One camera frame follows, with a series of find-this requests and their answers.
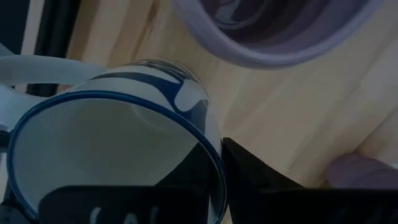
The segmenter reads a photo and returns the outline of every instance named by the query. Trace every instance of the mug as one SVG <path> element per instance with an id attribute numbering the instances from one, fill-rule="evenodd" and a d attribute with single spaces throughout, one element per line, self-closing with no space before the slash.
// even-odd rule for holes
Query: mug
<path id="1" fill-rule="evenodd" d="M 226 211 L 221 137 L 208 95 L 177 63 L 140 60 L 106 70 L 62 58 L 0 57 L 7 171 L 28 214 L 64 186 L 194 185 L 209 192 L 208 223 Z M 64 83 L 51 98 L 21 83 Z"/>
<path id="2" fill-rule="evenodd" d="M 289 66 L 345 40 L 383 0 L 173 0 L 201 45 L 250 68 Z"/>

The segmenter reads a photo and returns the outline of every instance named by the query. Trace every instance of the white mug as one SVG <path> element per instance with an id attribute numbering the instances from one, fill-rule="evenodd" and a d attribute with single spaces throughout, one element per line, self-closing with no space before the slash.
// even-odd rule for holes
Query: white mug
<path id="1" fill-rule="evenodd" d="M 106 70 L 62 58 L 0 57 L 0 124 L 11 132 L 12 190 L 38 217 L 40 200 L 68 185 L 156 185 L 200 145 L 214 165 L 217 202 L 226 209 L 221 137 L 208 95 L 186 68 L 141 60 Z M 74 85 L 51 98 L 18 93 L 21 83 Z"/>

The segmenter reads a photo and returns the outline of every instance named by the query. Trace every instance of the wooden surface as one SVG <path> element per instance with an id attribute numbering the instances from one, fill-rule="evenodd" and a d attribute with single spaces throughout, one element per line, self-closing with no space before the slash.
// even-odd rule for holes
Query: wooden surface
<path id="1" fill-rule="evenodd" d="M 398 168 L 398 110 L 366 138 L 359 152 Z"/>
<path id="2" fill-rule="evenodd" d="M 332 159 L 357 149 L 398 106 L 397 11 L 398 1 L 386 0 L 315 60 L 250 70 L 201 48 L 170 0 L 82 0 L 68 57 L 107 67 L 141 58 L 183 63 L 205 85 L 224 136 L 313 187 Z"/>

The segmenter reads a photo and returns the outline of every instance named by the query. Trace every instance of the white handle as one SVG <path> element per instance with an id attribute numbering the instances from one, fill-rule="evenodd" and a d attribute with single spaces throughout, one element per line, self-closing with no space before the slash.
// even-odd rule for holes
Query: white handle
<path id="1" fill-rule="evenodd" d="M 0 57 L 0 124 L 12 130 L 21 116 L 46 98 L 19 93 L 9 86 L 30 83 L 74 85 L 89 80 L 105 68 L 64 58 L 37 55 Z"/>

